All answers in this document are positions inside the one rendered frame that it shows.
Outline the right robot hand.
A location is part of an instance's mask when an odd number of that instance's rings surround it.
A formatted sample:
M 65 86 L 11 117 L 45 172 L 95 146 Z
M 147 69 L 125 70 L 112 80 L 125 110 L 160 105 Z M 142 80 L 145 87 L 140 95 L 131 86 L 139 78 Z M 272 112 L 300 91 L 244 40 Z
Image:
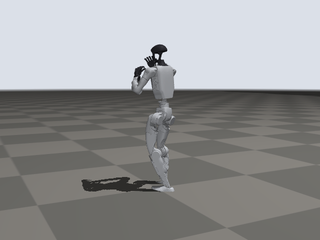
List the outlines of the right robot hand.
M 152 58 L 151 58 L 152 57 Z M 152 68 L 152 67 L 154 67 L 154 66 L 156 66 L 156 62 L 154 61 L 154 59 L 153 59 L 153 56 L 149 56 L 149 57 L 146 57 L 144 60 L 146 60 L 146 62 L 147 62 L 147 65 L 150 67 L 150 68 Z M 150 59 L 149 59 L 150 58 Z M 148 59 L 148 60 L 147 60 Z M 157 60 L 157 59 L 156 59 Z

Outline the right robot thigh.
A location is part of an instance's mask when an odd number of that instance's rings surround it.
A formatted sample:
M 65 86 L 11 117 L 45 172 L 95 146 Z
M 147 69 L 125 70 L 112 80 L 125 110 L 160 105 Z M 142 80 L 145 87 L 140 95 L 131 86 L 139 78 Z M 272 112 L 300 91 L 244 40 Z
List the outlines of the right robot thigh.
M 157 135 L 157 149 L 159 149 L 162 153 L 162 157 L 168 154 L 168 149 L 165 146 L 165 142 L 167 140 L 170 128 L 169 125 L 172 125 L 175 122 L 175 117 L 171 115 L 171 119 L 169 121 L 162 122 L 161 125 L 158 125 L 158 135 Z

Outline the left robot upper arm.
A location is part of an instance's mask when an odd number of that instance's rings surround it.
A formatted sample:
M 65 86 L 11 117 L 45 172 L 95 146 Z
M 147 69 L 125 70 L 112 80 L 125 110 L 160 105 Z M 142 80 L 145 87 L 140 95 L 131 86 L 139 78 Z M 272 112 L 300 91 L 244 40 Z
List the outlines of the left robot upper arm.
M 137 88 L 133 91 L 137 95 L 140 95 L 143 91 L 143 87 L 147 84 L 150 78 L 153 78 L 156 75 L 157 69 L 155 67 L 148 67 L 144 70 L 144 74 L 142 75 Z

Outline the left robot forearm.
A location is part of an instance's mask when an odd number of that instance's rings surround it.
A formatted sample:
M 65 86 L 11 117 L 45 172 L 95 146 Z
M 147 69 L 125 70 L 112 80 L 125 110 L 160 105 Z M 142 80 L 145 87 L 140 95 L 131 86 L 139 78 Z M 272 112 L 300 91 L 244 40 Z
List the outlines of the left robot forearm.
M 131 82 L 131 84 L 132 84 L 131 89 L 132 91 L 134 91 L 137 88 L 137 85 L 139 84 L 138 76 L 133 78 L 133 81 Z

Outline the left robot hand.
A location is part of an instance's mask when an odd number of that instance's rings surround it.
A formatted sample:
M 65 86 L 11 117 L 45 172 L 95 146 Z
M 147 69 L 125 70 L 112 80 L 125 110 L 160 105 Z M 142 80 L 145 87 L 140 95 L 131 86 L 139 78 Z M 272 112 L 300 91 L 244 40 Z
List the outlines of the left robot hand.
M 143 69 L 142 69 L 143 68 Z M 134 72 L 134 78 L 137 77 L 137 80 L 140 81 L 141 77 L 141 73 L 145 70 L 146 68 L 144 66 L 140 66 L 140 67 L 137 67 L 135 69 L 135 72 Z

